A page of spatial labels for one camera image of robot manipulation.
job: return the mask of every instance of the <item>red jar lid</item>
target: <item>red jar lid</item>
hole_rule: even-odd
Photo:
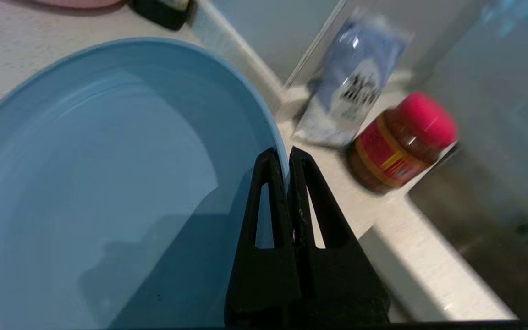
[[[456,124],[441,104],[423,93],[413,93],[398,105],[417,138],[433,148],[445,149],[457,140]]]

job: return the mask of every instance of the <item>jar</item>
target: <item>jar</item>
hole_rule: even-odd
[[[423,93],[383,111],[346,151],[353,177],[378,194],[399,188],[432,166],[457,139],[452,117]]]

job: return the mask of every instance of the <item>blue bowl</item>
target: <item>blue bowl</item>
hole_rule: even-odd
[[[0,102],[0,329],[222,326],[254,161],[285,149],[229,65],[127,39]]]

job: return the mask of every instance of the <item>pink object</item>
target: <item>pink object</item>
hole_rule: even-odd
[[[456,124],[443,106],[423,93],[413,93],[398,105],[407,125],[425,144],[444,149],[457,140]]]
[[[40,4],[51,6],[67,7],[67,8],[101,8],[115,5],[122,0],[33,0]]]

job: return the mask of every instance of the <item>stainless steel sink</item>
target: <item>stainless steel sink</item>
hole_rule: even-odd
[[[528,321],[528,198],[508,186],[455,148],[409,196],[507,306]]]

